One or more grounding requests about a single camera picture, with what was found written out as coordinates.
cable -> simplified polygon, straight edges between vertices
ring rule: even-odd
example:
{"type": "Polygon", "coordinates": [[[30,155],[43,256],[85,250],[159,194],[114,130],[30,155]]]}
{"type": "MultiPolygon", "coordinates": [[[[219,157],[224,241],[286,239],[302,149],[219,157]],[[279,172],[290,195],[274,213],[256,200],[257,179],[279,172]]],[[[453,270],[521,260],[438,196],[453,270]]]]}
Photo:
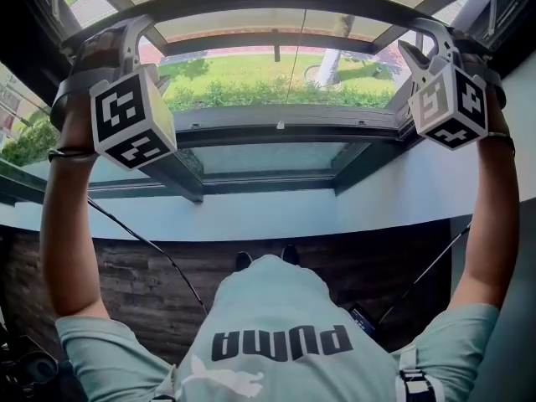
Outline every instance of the cable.
{"type": "Polygon", "coordinates": [[[453,239],[451,239],[450,243],[447,245],[447,247],[440,253],[439,256],[437,256],[435,258],[435,260],[430,264],[428,265],[428,268],[426,268],[422,274],[420,274],[420,276],[417,277],[417,280],[415,280],[411,286],[401,295],[399,296],[398,298],[396,298],[396,300],[391,304],[390,307],[388,307],[384,314],[382,314],[381,318],[378,320],[378,324],[380,324],[388,315],[391,311],[393,311],[393,308],[395,308],[404,298],[406,298],[410,292],[413,290],[413,288],[415,287],[415,285],[428,273],[429,270],[432,269],[432,267],[443,257],[443,255],[454,245],[454,243],[456,243],[465,233],[467,233],[469,231],[469,229],[471,228],[471,222],[469,222],[469,225],[466,226],[464,228],[464,230],[458,234],[456,237],[454,237],[453,239]]]}
{"type": "Polygon", "coordinates": [[[296,68],[296,61],[298,59],[298,51],[300,50],[300,45],[302,44],[303,26],[305,25],[306,17],[307,17],[307,9],[303,11],[303,21],[301,22],[300,35],[298,36],[298,45],[296,46],[296,54],[294,55],[294,64],[292,65],[291,81],[288,83],[288,88],[286,90],[285,104],[288,103],[288,95],[291,92],[292,77],[294,77],[294,69],[296,68]]]}
{"type": "Polygon", "coordinates": [[[188,285],[188,287],[192,291],[193,295],[198,300],[198,302],[201,305],[201,307],[203,308],[205,314],[207,314],[207,315],[209,314],[209,311],[207,310],[207,307],[204,305],[203,301],[201,301],[201,298],[199,297],[199,295],[196,292],[196,290],[193,288],[192,284],[190,283],[190,280],[184,275],[184,273],[181,271],[181,269],[178,267],[178,265],[175,263],[175,261],[173,259],[171,259],[171,257],[165,251],[163,251],[160,247],[158,247],[157,245],[155,245],[151,241],[144,239],[141,235],[136,234],[132,229],[130,229],[125,224],[123,224],[116,216],[114,216],[111,213],[108,213],[99,204],[97,204],[95,201],[93,201],[93,199],[91,199],[90,197],[87,198],[87,202],[95,210],[100,211],[107,218],[109,218],[109,219],[113,220],[114,222],[116,222],[119,226],[121,226],[126,232],[128,232],[134,238],[140,240],[141,242],[143,242],[143,243],[145,243],[147,245],[150,245],[154,250],[156,250],[156,251],[162,253],[164,256],[166,256],[167,259],[169,260],[169,262],[171,263],[171,265],[173,266],[173,268],[175,268],[175,270],[181,275],[183,280],[186,281],[186,284],[188,285]]]}

light blue t-shirt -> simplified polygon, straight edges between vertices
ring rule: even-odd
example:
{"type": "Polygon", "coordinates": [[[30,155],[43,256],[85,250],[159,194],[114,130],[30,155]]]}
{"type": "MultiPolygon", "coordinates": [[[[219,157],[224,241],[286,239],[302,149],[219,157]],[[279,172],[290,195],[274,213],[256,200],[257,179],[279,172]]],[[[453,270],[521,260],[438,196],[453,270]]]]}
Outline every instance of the light blue t-shirt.
{"type": "MultiPolygon", "coordinates": [[[[418,367],[443,383],[446,400],[467,399],[497,316],[484,304],[458,307],[414,340],[418,367]]],[[[273,255],[221,283],[177,367],[122,323],[65,317],[56,326],[92,401],[395,401],[398,352],[335,306],[314,272],[273,255]]]]}

person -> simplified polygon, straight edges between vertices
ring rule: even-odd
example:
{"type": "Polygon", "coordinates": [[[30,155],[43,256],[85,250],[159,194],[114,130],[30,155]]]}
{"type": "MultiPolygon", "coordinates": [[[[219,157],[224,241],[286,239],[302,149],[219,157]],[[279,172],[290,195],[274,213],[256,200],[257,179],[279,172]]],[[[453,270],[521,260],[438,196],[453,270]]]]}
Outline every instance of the person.
{"type": "MultiPolygon", "coordinates": [[[[110,42],[103,36],[86,53],[109,49],[110,42]]],[[[490,131],[509,134],[493,89],[487,91],[487,109],[490,131]]],[[[87,96],[69,98],[59,147],[92,148],[87,96]]],[[[221,283],[178,366],[149,353],[127,326],[109,317],[88,224],[93,164],[55,158],[40,253],[60,341],[89,399],[395,401],[399,370],[415,370],[414,376],[421,372],[428,379],[402,384],[402,389],[414,391],[425,383],[437,400],[466,400],[518,249],[512,148],[485,138],[477,154],[479,188],[463,274],[448,308],[409,349],[385,352],[330,301],[316,274],[296,265],[296,253],[289,249],[286,260],[267,255],[251,261],[239,255],[241,271],[221,283]]]]}

black shoe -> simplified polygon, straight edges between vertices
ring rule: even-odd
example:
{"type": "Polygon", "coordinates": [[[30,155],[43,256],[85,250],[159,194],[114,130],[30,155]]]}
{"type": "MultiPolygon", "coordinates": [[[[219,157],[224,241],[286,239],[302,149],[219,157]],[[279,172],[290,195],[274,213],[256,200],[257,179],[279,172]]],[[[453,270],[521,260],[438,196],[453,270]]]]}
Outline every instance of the black shoe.
{"type": "Polygon", "coordinates": [[[251,265],[253,260],[251,259],[250,254],[247,251],[241,251],[234,260],[234,266],[237,271],[245,270],[248,266],[251,265]]]}
{"type": "Polygon", "coordinates": [[[293,245],[286,245],[283,251],[281,252],[281,258],[292,265],[300,264],[300,255],[296,250],[296,247],[293,245]]]}

puma logo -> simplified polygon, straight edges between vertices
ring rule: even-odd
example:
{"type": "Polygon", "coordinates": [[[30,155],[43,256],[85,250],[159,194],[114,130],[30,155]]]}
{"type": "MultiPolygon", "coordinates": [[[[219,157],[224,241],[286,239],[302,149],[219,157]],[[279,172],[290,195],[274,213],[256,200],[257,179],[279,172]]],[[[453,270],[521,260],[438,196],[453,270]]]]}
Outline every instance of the puma logo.
{"type": "Polygon", "coordinates": [[[232,369],[207,369],[203,361],[195,354],[192,356],[192,375],[189,375],[181,382],[181,388],[175,394],[175,399],[179,399],[183,393],[183,386],[188,381],[195,379],[208,379],[221,384],[236,394],[241,394],[247,398],[254,398],[262,390],[262,384],[254,383],[264,378],[264,374],[249,374],[247,372],[235,372],[232,369]]]}

